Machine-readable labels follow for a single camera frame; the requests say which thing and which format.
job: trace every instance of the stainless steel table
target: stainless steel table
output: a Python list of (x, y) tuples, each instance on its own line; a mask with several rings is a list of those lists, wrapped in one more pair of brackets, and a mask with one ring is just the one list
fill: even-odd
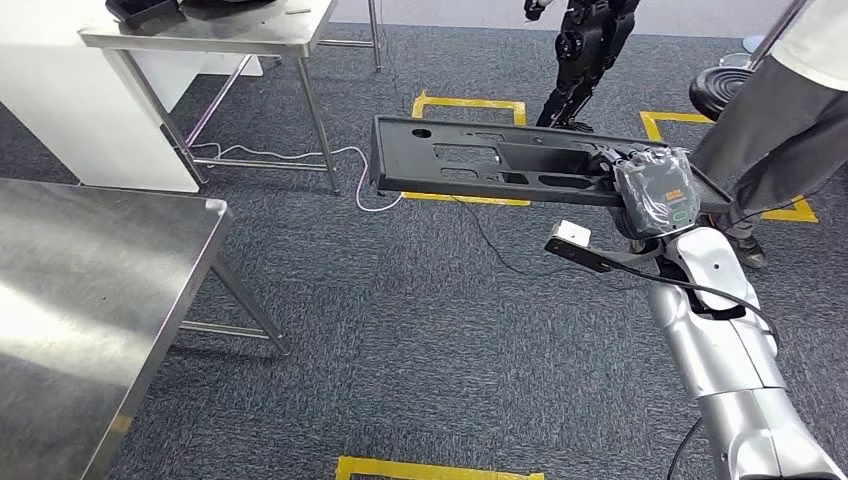
[[(4, 480), (99, 478), (181, 325), (288, 352), (218, 254), (225, 202), (0, 179), (0, 205)], [(264, 333), (183, 322), (210, 268)]]
[[(316, 45), (364, 47), (374, 50), (377, 70), (382, 68), (377, 31), (376, 0), (368, 0), (371, 21), (371, 41), (321, 40), (321, 31), (330, 18), (337, 0), (276, 0), (246, 4), (226, 4), (203, 8), (182, 4), (183, 18), (146, 26), (141, 31), (129, 31), (120, 25), (105, 9), (79, 34), (86, 45), (114, 50), (117, 61), (124, 63), (142, 93), (153, 105), (157, 116), (173, 139), (181, 160), (199, 183), (206, 178), (197, 165), (228, 167), (273, 168), (286, 170), (326, 171), (333, 191), (339, 192), (335, 165), (331, 155), (324, 123), (318, 112), (317, 100), (309, 80), (306, 58), (312, 56)], [(191, 52), (216, 52), (244, 54), (245, 58), (227, 79), (224, 87), (201, 116), (187, 137), (170, 119), (167, 110), (154, 93), (144, 73), (129, 54), (130, 50), (178, 50)], [(190, 147), (232, 87), (236, 78), (247, 66), (251, 56), (295, 57), (303, 90), (312, 114), (315, 130), (324, 156), (324, 165), (292, 162), (260, 162), (195, 157)]]

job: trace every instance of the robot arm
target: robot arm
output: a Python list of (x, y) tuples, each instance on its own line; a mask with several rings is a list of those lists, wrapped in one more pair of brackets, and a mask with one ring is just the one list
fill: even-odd
[[(688, 162), (674, 151), (637, 146), (631, 152), (608, 154), (625, 203), (616, 225), (630, 238), (645, 239), (650, 253), (592, 250), (588, 233), (577, 235), (568, 222), (556, 228), (546, 249), (596, 271), (644, 275), (632, 265), (655, 260), (658, 280), (686, 282), (686, 288), (654, 284), (648, 303), (698, 402), (719, 480), (846, 480), (789, 400), (775, 361), (777, 337), (758, 316), (754, 288), (730, 243), (718, 230), (690, 221), (688, 212), (699, 210), (699, 200)], [(621, 229), (625, 223), (629, 226)]]

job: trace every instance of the humanoid robot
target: humanoid robot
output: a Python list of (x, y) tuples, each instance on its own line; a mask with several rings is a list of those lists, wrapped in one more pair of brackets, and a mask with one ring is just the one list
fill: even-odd
[[(524, 0), (525, 16), (539, 20), (553, 0)], [(575, 120), (592, 98), (604, 72), (612, 68), (633, 31), (639, 0), (568, 0), (556, 39), (559, 63), (556, 88), (551, 92), (539, 127), (592, 132)]]

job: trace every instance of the black tray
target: black tray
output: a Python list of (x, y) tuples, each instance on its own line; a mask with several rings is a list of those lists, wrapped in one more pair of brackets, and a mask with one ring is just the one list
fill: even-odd
[[(372, 142), (371, 180), (380, 190), (602, 207), (624, 203), (606, 176), (585, 170), (599, 146), (667, 146), (549, 128), (388, 116), (374, 118)], [(730, 197), (693, 171), (701, 210), (728, 211)]]
[(106, 9), (133, 30), (151, 20), (179, 16), (177, 0), (106, 0)]

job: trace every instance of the white wall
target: white wall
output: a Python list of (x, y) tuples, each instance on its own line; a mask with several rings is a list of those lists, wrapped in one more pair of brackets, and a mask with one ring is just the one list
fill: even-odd
[[(642, 0), (636, 33), (746, 37), (765, 33), (790, 0)], [(554, 0), (542, 19), (524, 21), (523, 0), (377, 0), (386, 24), (558, 30), (567, 0)], [(368, 21), (366, 0), (339, 0), (335, 22)]]

